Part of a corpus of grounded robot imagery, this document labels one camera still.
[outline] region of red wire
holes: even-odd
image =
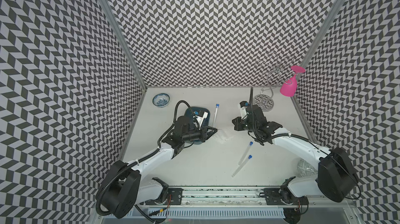
[[[167,208],[166,208],[166,213],[165,213],[165,218],[168,216],[168,207],[170,207],[170,203],[171,203],[171,195],[170,195],[170,200],[168,201],[168,205],[167,205]]]

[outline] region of clear plastic tube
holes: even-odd
[[[240,165],[240,166],[235,170],[235,172],[233,172],[232,177],[234,177],[234,176],[244,167],[244,165],[246,165],[246,163],[248,162],[248,160],[251,159],[251,157],[252,157],[252,156],[250,155],[245,161],[243,161],[242,165]]]
[[[217,112],[218,112],[218,108],[220,107],[219,104],[215,105],[215,114],[214,114],[214,120],[212,121],[211,127],[214,127],[215,125],[215,120],[217,119]]]
[[[240,161],[238,163],[238,165],[240,166],[240,164],[242,164],[242,162],[244,161],[244,159],[246,158],[247,153],[250,150],[250,147],[253,145],[253,142],[250,141],[250,144],[246,147],[246,150],[244,151],[244,154],[242,155],[242,157],[240,158]]]

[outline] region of small ceramic bowl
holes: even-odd
[[[153,104],[157,107],[165,107],[170,101],[170,96],[166,93],[160,93],[153,98]]]

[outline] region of white ventilation grille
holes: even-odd
[[[150,208],[149,213],[158,211],[159,208]],[[238,218],[285,218],[282,208],[232,208],[232,209],[217,209],[217,208],[190,208],[190,209],[171,209],[161,212],[152,218],[190,218],[190,219],[238,219]]]

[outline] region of black and white chevron wallpaper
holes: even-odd
[[[140,96],[97,0],[0,0],[0,223],[84,223]]]
[[[370,224],[400,223],[399,2],[347,0],[297,96],[317,139],[351,154]]]
[[[334,2],[108,1],[148,86],[263,85],[256,61],[299,64]]]

